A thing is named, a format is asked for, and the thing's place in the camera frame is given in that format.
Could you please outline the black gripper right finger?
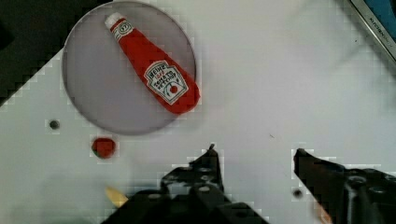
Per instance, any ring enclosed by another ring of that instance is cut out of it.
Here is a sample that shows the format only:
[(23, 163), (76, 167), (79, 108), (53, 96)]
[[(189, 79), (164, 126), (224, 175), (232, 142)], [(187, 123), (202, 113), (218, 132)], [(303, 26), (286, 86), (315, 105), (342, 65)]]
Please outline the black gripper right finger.
[(332, 224), (396, 224), (396, 182), (376, 169), (347, 169), (302, 148), (294, 173), (330, 216)]

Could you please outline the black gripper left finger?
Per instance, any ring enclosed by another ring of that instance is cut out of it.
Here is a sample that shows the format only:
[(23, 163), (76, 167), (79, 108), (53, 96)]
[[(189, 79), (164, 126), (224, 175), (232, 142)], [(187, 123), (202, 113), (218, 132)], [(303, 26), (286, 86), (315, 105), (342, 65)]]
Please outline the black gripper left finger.
[(160, 183), (163, 192), (172, 194), (172, 188), (182, 188), (189, 191), (192, 187), (209, 185), (224, 192), (222, 181), (219, 153), (215, 150), (215, 144), (197, 159), (190, 161), (187, 167), (177, 167), (166, 174)]

